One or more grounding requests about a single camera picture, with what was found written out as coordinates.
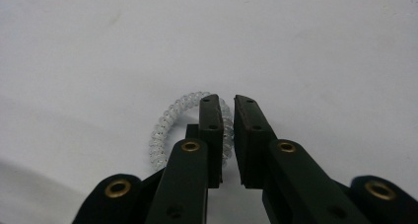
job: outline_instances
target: clear coil hair tie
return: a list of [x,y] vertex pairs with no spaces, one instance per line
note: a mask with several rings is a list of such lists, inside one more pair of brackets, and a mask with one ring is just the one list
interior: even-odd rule
[[[180,99],[175,100],[175,102],[164,112],[163,116],[160,117],[158,124],[154,127],[149,142],[151,164],[156,171],[160,171],[167,164],[168,155],[166,154],[165,148],[166,138],[173,124],[185,111],[198,107],[200,100],[209,95],[211,95],[211,93],[208,92],[197,92],[184,95]],[[228,107],[221,98],[219,99],[219,106],[221,107],[222,120],[224,122],[222,166],[225,167],[227,165],[227,160],[231,158],[233,154],[234,123],[230,107]]]

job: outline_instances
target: screw hole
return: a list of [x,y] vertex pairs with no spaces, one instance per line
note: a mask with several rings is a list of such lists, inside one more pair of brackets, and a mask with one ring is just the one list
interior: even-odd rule
[[183,212],[183,207],[181,204],[173,204],[169,208],[167,208],[167,215],[171,217],[171,219],[180,218],[182,212]]
[[327,210],[333,217],[338,219],[345,219],[347,217],[347,213],[340,206],[329,206]]
[[295,145],[291,143],[280,143],[279,148],[282,152],[288,152],[288,153],[296,152]]
[[131,184],[126,179],[119,179],[110,183],[104,190],[104,194],[111,198],[126,195],[131,188]]
[[200,145],[195,142],[186,142],[181,145],[181,149],[186,152],[194,152],[199,150]]
[[366,190],[373,196],[383,200],[393,200],[396,198],[395,192],[386,184],[376,181],[369,181],[365,184]]

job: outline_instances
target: brass screw insert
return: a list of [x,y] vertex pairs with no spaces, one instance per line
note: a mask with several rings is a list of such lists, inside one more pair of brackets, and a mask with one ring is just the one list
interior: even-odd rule
[[110,198],[117,198],[126,195],[131,189],[131,184],[126,179],[119,179],[111,182],[104,190],[104,194]]
[[196,142],[185,142],[181,145],[181,149],[186,152],[195,152],[200,149],[200,145]]
[[279,149],[282,152],[293,153],[296,152],[296,147],[292,143],[282,142],[279,143]]
[[396,198],[396,193],[386,184],[381,182],[369,181],[365,184],[365,188],[373,196],[383,200],[390,201]]

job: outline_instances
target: black plastic part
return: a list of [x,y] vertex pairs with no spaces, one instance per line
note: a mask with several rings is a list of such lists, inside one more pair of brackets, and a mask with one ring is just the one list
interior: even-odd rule
[[[144,223],[164,170],[141,182],[131,175],[118,174],[101,181],[84,201],[73,224]],[[105,194],[114,181],[126,180],[130,190],[120,197]]]
[[353,180],[349,195],[373,223],[418,223],[418,202],[387,180],[358,177]]
[[222,182],[222,150],[224,122],[218,95],[210,95],[200,100],[199,139],[208,145],[209,187],[217,188]]
[[202,140],[184,139],[174,146],[145,223],[206,222],[207,157]]
[[[111,198],[105,190],[113,181],[126,180],[130,191],[121,197]],[[130,175],[114,175],[100,182],[81,206],[74,224],[127,224],[132,223],[132,211],[140,193],[141,181]]]
[[276,135],[255,100],[236,95],[234,133],[242,184],[263,188],[267,167],[263,151]]
[[199,124],[188,124],[185,138],[199,138]]
[[288,223],[370,223],[298,143],[273,140],[266,157],[276,187],[293,212]]
[[349,192],[349,190],[350,190],[350,188],[349,188],[349,187],[347,187],[347,186],[343,185],[343,184],[342,184],[342,183],[340,183],[340,182],[337,182],[337,181],[334,181],[334,182],[335,182],[335,183],[337,184],[337,186],[341,189],[341,191],[345,193],[345,195],[348,195],[348,192]]
[[292,223],[292,209],[271,176],[266,178],[262,202],[271,224]]

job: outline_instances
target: white background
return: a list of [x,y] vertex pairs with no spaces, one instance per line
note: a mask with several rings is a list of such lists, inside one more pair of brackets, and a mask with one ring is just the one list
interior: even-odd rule
[[[0,0],[0,222],[70,223],[102,179],[149,177],[153,125],[195,91],[418,198],[417,64],[418,0]],[[224,181],[208,223],[268,223],[235,158]]]

